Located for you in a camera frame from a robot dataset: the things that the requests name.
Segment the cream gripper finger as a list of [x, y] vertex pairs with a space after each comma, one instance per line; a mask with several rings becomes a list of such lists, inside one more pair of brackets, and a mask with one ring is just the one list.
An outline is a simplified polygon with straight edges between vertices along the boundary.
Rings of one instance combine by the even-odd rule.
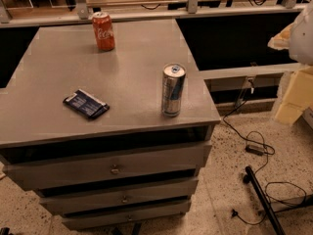
[[288, 50], [290, 48], [291, 28], [292, 23], [272, 37], [268, 46], [274, 50]]

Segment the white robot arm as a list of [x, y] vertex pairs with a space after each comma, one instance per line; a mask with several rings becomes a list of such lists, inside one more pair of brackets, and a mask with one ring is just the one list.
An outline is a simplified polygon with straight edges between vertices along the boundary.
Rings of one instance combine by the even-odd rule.
[[294, 22], [272, 37], [268, 46], [289, 51], [289, 56], [304, 65], [313, 65], [313, 1], [307, 4]]

